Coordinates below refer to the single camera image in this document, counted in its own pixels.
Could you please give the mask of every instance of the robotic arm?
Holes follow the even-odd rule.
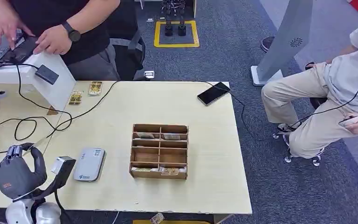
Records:
[[[22,151],[31,151],[35,171],[31,172],[22,158]],[[0,191],[13,199],[6,209],[8,224],[59,224],[61,210],[55,203],[47,203],[45,197],[66,184],[76,160],[58,157],[54,163],[56,174],[53,182],[45,189],[38,187],[47,180],[43,154],[32,143],[11,146],[0,162]]]

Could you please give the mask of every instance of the black smartphone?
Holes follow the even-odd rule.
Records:
[[[231,91],[230,88],[228,88],[222,82],[219,82],[216,85],[212,86],[211,88],[207,89],[205,92],[198,95],[197,98],[201,100],[201,102],[205,106],[209,106],[214,101],[218,100],[229,91]]]

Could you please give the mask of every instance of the person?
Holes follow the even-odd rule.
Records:
[[[119,80],[104,24],[120,0],[0,0],[0,42],[16,29],[38,37],[34,54],[61,55],[76,80]]]
[[[358,123],[345,127],[338,123],[351,115],[358,116],[358,95],[349,104],[309,117],[297,123],[291,103],[296,98],[327,98],[315,112],[323,112],[349,102],[358,91],[358,29],[350,35],[351,46],[340,56],[325,63],[310,65],[312,69],[267,83],[262,101],[269,122],[281,123],[278,129],[289,134],[290,153],[306,159],[341,138],[358,135]]]

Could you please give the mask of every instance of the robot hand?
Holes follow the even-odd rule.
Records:
[[[31,150],[35,172],[22,158],[22,151]],[[32,143],[11,146],[0,162],[0,191],[11,199],[19,198],[41,186],[47,180],[42,153]]]

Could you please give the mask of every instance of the black watch strap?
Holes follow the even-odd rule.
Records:
[[[62,26],[67,30],[68,34],[70,34],[70,32],[74,31],[74,29],[69,25],[69,23],[67,21],[65,21]]]

